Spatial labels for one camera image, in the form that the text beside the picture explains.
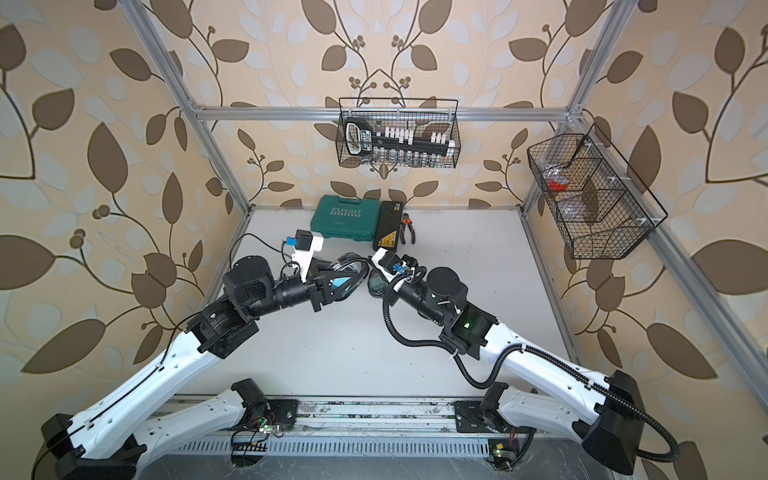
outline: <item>robotic arm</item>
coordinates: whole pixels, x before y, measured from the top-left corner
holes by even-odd
[[[392,336],[406,346],[437,346],[452,354],[464,378],[478,389],[489,389],[477,419],[499,432],[526,425],[560,433],[581,443],[602,465],[631,475],[637,456],[673,462],[680,455],[674,437],[645,413],[634,379],[616,371],[612,376],[575,365],[536,346],[500,323],[496,317],[467,301],[467,286],[448,267],[426,268],[404,255],[379,249],[372,263],[389,282],[383,294],[383,315]],[[419,315],[442,327],[440,340],[410,340],[400,335],[389,318],[398,299]],[[478,382],[459,355],[493,364],[491,375]],[[550,396],[508,390],[495,382],[501,368],[509,369]],[[638,448],[647,423],[667,441],[665,454]]]
[[[636,456],[672,462],[679,455],[674,438],[643,410],[637,383],[622,372],[608,377],[569,363],[537,347],[467,301],[468,288],[447,267],[427,270],[408,256],[380,249],[369,260],[348,253],[328,263],[313,259],[320,235],[298,230],[292,276],[273,279],[262,257],[238,260],[223,278],[223,295],[190,321],[168,348],[110,395],[74,416],[57,414],[43,426],[48,451],[57,459],[60,480],[130,480],[136,471],[190,440],[220,429],[252,428],[270,414],[266,396],[253,380],[235,383],[215,399],[157,419],[148,419],[192,378],[229,356],[259,328],[268,313],[309,301],[315,311],[348,297],[368,276],[369,261],[388,284],[383,314],[392,336],[406,346],[437,346],[448,351],[465,379],[487,389],[480,411],[489,428],[508,432],[525,425],[557,432],[579,442],[600,463],[629,475]],[[410,340],[389,318],[398,299],[442,327],[440,340]],[[474,380],[460,355],[493,363],[484,382]],[[550,396],[521,393],[496,382],[510,369]],[[643,423],[656,429],[670,452],[638,450]],[[40,457],[32,471],[40,462]]]
[[[42,426],[59,479],[130,480],[139,468],[191,439],[249,428],[270,413],[266,396],[248,379],[209,402],[148,419],[190,380],[258,332],[261,316],[306,301],[320,311],[344,300],[368,275],[368,260],[353,253],[332,263],[314,259],[323,247],[319,234],[298,230],[286,244],[294,248],[288,264],[297,267],[293,275],[281,271],[276,282],[264,258],[238,260],[223,277],[223,295],[195,314],[163,353],[90,408],[74,416],[54,415]]]

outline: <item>white tabletop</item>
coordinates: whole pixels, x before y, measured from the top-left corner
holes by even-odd
[[[415,245],[399,245],[429,269],[449,266],[469,288],[467,299],[523,337],[563,358],[565,346],[516,210],[408,210]],[[255,210],[247,231],[280,248],[296,229],[310,229],[311,210]],[[373,253],[370,242],[326,238],[316,257],[334,260],[346,252]],[[234,259],[261,255],[277,277],[280,255],[252,237]],[[399,301],[392,321],[410,339],[437,339],[440,327]],[[461,376],[451,356],[432,347],[397,343],[382,319],[382,302],[362,284],[348,299],[314,313],[309,303],[271,313],[260,331],[184,393],[219,393],[252,378],[267,395],[297,396],[481,396]],[[463,357],[478,380],[491,365]],[[524,387],[503,372],[499,381]]]

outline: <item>pliers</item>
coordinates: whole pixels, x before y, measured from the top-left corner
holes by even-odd
[[[408,225],[408,230],[411,230],[411,244],[413,245],[416,243],[416,232],[413,230],[413,222],[408,214],[403,214],[400,222],[400,243],[406,244],[406,225]]]

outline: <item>wallpaper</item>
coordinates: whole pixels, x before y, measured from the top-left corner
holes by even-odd
[[[0,458],[28,478],[45,420],[197,311],[240,217],[114,2],[0,2],[0,45]]]
[[[586,113],[652,183],[667,225],[764,352],[766,38],[768,3],[658,2],[633,16]]]
[[[400,200],[414,207],[514,206],[533,181],[525,149],[551,136],[546,122],[459,123],[457,168],[344,168],[336,125],[220,121],[214,135],[251,203],[313,207],[326,194]],[[218,183],[211,179],[213,194]]]
[[[144,0],[197,103],[563,107],[607,0]]]
[[[573,260],[546,206],[528,218],[586,366],[632,375],[680,443],[674,464],[638,459],[648,480],[762,478],[768,415],[648,242],[624,260]],[[650,428],[640,447],[669,449]]]

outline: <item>hanging wire basket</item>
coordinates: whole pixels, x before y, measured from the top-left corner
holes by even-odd
[[[528,148],[528,165],[574,259],[626,257],[667,218],[667,211],[624,155],[617,173],[601,151],[607,136],[593,125],[586,134],[561,134]],[[652,200],[649,211],[630,192]]]
[[[462,142],[457,100],[340,98],[336,153],[342,167],[455,168]]]

